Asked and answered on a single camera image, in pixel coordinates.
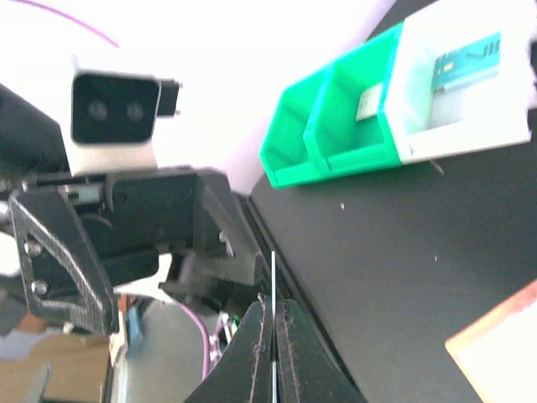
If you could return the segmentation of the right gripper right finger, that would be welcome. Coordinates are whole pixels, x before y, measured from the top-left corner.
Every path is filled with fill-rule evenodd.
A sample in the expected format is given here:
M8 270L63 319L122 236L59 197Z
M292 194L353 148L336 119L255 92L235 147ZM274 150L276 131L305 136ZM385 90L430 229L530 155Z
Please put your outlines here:
M366 400L332 363L296 301L277 303L275 334L281 402L359 403Z

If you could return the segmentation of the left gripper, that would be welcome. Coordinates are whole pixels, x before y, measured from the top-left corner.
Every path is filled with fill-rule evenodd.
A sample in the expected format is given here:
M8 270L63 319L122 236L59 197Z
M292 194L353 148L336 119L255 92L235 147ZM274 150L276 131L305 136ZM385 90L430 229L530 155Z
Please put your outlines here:
M160 289L198 313L244 313L260 291L263 254L218 170L31 175L2 199L21 271L1 287L37 317L117 332L114 288L154 275L162 254Z

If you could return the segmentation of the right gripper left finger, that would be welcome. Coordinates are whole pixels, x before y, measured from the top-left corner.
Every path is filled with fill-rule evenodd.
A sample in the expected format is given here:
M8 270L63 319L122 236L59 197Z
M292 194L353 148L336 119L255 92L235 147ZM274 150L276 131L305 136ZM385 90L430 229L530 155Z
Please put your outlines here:
M268 403L272 388L272 301L250 305L219 363L187 403Z

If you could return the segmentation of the pink leather card holder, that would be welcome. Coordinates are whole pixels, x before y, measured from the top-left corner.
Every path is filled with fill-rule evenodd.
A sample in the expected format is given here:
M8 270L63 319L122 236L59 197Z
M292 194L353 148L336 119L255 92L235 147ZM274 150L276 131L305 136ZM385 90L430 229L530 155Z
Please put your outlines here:
M536 282L446 341L484 402L536 401Z

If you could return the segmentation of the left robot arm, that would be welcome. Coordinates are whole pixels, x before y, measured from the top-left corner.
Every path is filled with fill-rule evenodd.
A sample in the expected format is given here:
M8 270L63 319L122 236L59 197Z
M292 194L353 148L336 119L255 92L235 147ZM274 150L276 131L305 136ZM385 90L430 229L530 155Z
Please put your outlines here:
M37 317L104 336L118 330L114 288L154 275L202 315L242 316L263 281L263 256L224 173L190 166L69 172L59 124L1 90L1 229L21 273L2 286Z

